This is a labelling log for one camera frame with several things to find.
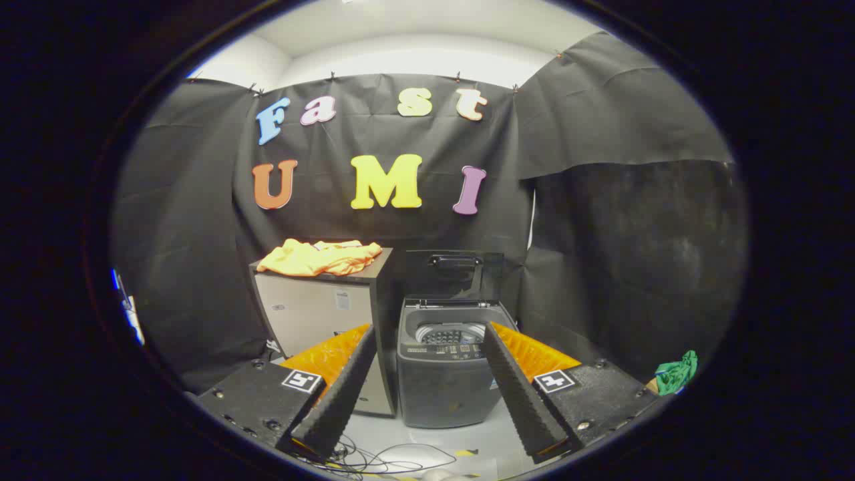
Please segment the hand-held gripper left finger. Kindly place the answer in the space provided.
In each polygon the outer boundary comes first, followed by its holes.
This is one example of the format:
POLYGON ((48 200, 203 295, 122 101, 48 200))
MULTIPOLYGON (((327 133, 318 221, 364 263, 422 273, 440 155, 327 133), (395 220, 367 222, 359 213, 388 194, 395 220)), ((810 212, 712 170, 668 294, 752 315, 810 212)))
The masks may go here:
POLYGON ((283 363, 253 359, 198 396, 196 405, 255 444, 324 462, 334 454, 376 353, 375 329, 360 325, 283 363))

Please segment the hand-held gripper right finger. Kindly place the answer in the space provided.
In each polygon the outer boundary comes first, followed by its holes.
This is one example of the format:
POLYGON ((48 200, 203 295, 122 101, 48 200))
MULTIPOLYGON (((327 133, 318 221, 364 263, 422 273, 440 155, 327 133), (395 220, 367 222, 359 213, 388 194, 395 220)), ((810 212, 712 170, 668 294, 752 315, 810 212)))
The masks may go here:
POLYGON ((610 360, 581 363, 495 322, 486 326, 482 351, 536 463, 589 450, 660 402, 657 392, 610 360))

